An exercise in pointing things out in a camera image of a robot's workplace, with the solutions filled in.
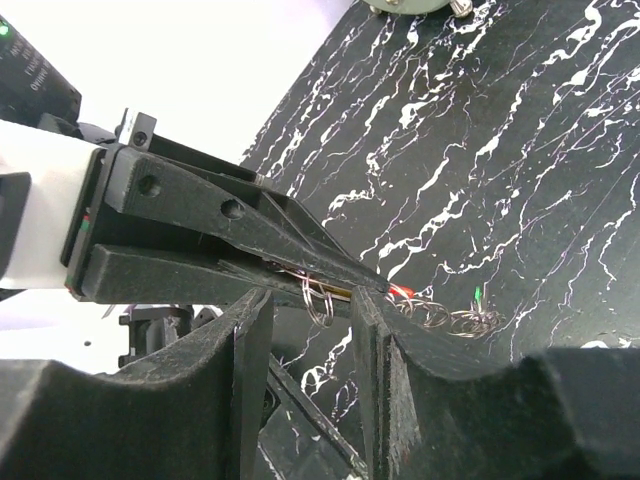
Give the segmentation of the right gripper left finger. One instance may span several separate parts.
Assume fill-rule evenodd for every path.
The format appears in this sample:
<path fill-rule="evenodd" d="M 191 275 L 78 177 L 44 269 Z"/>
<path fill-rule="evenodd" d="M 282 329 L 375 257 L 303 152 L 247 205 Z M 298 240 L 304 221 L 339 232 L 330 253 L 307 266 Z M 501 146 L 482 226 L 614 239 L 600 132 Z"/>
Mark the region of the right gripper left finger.
<path fill-rule="evenodd" d="M 57 361 L 1 364 L 5 479 L 250 479 L 274 299 L 224 314 L 113 375 Z"/>

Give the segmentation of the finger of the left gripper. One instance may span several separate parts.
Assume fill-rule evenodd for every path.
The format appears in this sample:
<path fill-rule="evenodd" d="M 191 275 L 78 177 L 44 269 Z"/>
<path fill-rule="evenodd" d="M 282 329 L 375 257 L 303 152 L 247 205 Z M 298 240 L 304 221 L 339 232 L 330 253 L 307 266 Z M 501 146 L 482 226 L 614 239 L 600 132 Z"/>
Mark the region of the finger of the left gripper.
<path fill-rule="evenodd" d="M 96 244 L 79 280 L 79 294 L 98 304 L 224 307 L 253 288 L 271 291 L 278 306 L 306 308 L 299 278 L 267 262 L 242 257 Z"/>

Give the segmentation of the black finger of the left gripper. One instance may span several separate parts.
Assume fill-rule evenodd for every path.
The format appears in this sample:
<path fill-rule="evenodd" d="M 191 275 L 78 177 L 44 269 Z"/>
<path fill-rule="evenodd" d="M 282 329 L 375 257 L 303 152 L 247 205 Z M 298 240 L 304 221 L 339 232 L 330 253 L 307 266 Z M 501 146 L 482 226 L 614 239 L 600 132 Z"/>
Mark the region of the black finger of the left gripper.
<path fill-rule="evenodd" d="M 331 285 L 389 289 L 298 201 L 230 175 L 197 173 L 125 147 L 115 155 L 104 199 L 119 214 L 217 238 Z"/>

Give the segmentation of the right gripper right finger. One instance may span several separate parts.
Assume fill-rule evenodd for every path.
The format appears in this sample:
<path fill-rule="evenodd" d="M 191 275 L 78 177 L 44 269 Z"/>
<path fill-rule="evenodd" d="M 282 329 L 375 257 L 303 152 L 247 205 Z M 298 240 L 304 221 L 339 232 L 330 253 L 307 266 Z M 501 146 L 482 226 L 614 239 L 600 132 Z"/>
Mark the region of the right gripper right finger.
<path fill-rule="evenodd" d="M 639 353 L 551 348 L 511 364 L 355 290 L 353 352 L 373 479 L 635 479 Z"/>

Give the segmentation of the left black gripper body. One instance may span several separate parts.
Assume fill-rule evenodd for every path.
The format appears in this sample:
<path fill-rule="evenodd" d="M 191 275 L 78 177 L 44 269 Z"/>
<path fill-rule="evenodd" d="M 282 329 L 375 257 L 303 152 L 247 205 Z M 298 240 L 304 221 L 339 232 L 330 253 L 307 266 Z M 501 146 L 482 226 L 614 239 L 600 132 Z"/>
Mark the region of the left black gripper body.
<path fill-rule="evenodd" d="M 73 134 L 89 143 L 118 152 L 123 145 L 134 147 L 140 151 L 151 151 L 157 119 L 136 109 L 126 109 L 121 123 L 113 133 L 92 124 L 80 122 L 74 126 Z M 103 161 L 105 153 L 99 151 L 90 158 L 89 168 L 80 190 L 71 226 L 61 254 L 61 263 L 67 268 L 65 288 L 76 300 L 87 300 L 82 292 L 82 276 L 84 275 L 84 247 L 90 233 L 95 214 L 94 207 L 100 208 L 104 191 L 100 186 L 103 179 Z"/>

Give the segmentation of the metal wire keyring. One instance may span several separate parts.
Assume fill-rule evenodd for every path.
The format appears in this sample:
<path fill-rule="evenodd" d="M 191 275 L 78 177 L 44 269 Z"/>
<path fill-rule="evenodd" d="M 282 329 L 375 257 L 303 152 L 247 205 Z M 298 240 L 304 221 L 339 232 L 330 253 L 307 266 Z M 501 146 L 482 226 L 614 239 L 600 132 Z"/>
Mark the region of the metal wire keyring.
<path fill-rule="evenodd" d="M 335 316 L 335 303 L 350 303 L 352 292 L 337 286 L 312 279 L 308 274 L 294 271 L 292 275 L 300 281 L 301 294 L 310 319 L 321 328 L 332 325 Z M 466 310 L 450 310 L 441 303 L 414 295 L 411 300 L 385 295 L 385 300 L 397 311 L 416 320 L 425 329 L 443 329 L 450 336 L 468 339 L 480 339 L 495 331 L 504 316 L 490 310 L 485 298 L 484 311 L 474 310 L 474 295 L 470 307 Z"/>

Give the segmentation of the green tagged key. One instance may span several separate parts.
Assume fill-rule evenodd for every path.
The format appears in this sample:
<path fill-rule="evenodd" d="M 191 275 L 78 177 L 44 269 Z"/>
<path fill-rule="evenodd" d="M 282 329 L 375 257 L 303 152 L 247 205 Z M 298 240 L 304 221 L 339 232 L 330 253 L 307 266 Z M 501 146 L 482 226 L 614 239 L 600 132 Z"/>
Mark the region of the green tagged key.
<path fill-rule="evenodd" d="M 474 292 L 474 310 L 478 313 L 484 311 L 484 289 L 480 286 Z"/>

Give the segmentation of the red keyring opener tool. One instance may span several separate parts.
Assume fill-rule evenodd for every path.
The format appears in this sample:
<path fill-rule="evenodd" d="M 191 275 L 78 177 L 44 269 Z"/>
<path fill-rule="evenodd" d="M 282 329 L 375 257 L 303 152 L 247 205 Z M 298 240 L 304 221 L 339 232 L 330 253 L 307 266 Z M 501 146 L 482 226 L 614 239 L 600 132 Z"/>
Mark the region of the red keyring opener tool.
<path fill-rule="evenodd" d="M 400 297 L 404 300 L 411 300 L 415 295 L 414 291 L 411 288 L 394 283 L 389 284 L 389 294 L 394 297 Z"/>

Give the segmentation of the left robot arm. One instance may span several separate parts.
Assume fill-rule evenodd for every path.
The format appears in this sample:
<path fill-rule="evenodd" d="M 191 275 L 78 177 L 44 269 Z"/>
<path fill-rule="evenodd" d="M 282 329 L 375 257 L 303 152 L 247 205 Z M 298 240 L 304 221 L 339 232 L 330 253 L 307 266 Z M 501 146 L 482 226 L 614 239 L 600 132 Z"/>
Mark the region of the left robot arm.
<path fill-rule="evenodd" d="M 127 110 L 115 132 L 79 119 L 81 94 L 1 24 L 1 285 L 97 304 L 228 304 L 270 290 L 343 315 L 389 282 L 268 179 L 159 136 Z"/>

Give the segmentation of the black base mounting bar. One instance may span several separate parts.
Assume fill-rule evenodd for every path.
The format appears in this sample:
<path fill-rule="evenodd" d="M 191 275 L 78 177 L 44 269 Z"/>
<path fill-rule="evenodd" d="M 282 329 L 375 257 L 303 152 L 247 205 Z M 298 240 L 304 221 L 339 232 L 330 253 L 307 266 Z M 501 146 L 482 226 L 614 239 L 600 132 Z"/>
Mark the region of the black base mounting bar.
<path fill-rule="evenodd" d="M 256 479 L 367 479 L 366 462 L 273 356 L 269 358 Z"/>

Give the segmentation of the round pastel drawer cabinet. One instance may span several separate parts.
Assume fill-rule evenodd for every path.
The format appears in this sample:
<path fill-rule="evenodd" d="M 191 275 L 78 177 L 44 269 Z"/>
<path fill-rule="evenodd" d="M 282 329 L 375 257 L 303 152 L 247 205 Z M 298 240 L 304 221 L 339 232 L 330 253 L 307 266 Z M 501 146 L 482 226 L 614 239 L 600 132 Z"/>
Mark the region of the round pastel drawer cabinet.
<path fill-rule="evenodd" d="M 472 0 L 364 0 L 374 13 L 426 15 L 450 7 L 456 18 L 464 18 L 473 10 Z"/>

